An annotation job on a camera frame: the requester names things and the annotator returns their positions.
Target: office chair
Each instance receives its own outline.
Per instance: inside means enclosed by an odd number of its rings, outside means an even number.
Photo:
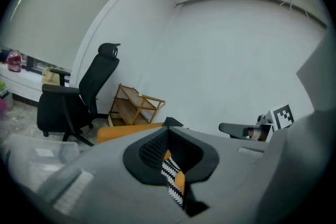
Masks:
[[[43,84],[38,103],[37,126],[48,137],[48,132],[64,133],[62,141],[73,135],[82,142],[93,144],[81,136],[80,128],[93,128],[92,120],[97,118],[96,96],[119,64],[117,58],[120,44],[104,43],[79,83],[79,87],[65,87],[64,77],[70,73],[51,69],[60,76],[61,86]]]

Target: tiled floor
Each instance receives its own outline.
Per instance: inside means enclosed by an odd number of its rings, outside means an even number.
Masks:
[[[44,137],[42,131],[36,125],[37,108],[18,101],[14,101],[13,108],[5,114],[0,115],[0,150],[3,151],[6,143],[12,134],[26,135],[42,140],[61,141],[63,134],[49,133],[49,137]],[[91,143],[97,142],[97,131],[101,127],[107,127],[106,119],[95,119],[93,129],[87,126],[82,128],[83,137]],[[77,142],[81,152],[90,148],[90,146],[70,136],[68,141]]]

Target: white wall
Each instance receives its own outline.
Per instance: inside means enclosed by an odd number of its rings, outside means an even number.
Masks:
[[[166,100],[155,122],[222,134],[221,122],[254,124],[289,102],[295,119],[313,112],[296,72],[325,30],[267,0],[178,6],[140,90]]]
[[[108,0],[13,0],[0,43],[34,58],[72,69],[93,19]]]
[[[70,85],[79,85],[102,43],[120,43],[120,63],[97,95],[98,112],[108,113],[118,84],[139,86],[145,66],[173,12],[171,0],[110,0],[83,39]]]

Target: wooden shelf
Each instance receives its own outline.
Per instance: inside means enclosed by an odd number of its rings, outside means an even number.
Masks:
[[[133,120],[136,116],[137,109],[134,107],[132,102],[128,99],[115,98],[114,103],[126,125],[132,125]],[[147,120],[139,113],[135,123],[138,124],[148,124]]]
[[[141,106],[141,103],[143,101],[143,98],[139,96],[139,93],[136,89],[129,88],[123,85],[120,85],[120,89],[126,94],[127,98],[131,101],[131,103],[138,109]],[[142,109],[147,110],[155,110],[156,107],[151,104],[147,99],[145,99]]]

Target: pink bottle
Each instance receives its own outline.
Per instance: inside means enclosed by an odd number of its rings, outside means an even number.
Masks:
[[[7,67],[10,71],[21,72],[22,55],[18,50],[13,50],[7,57]]]

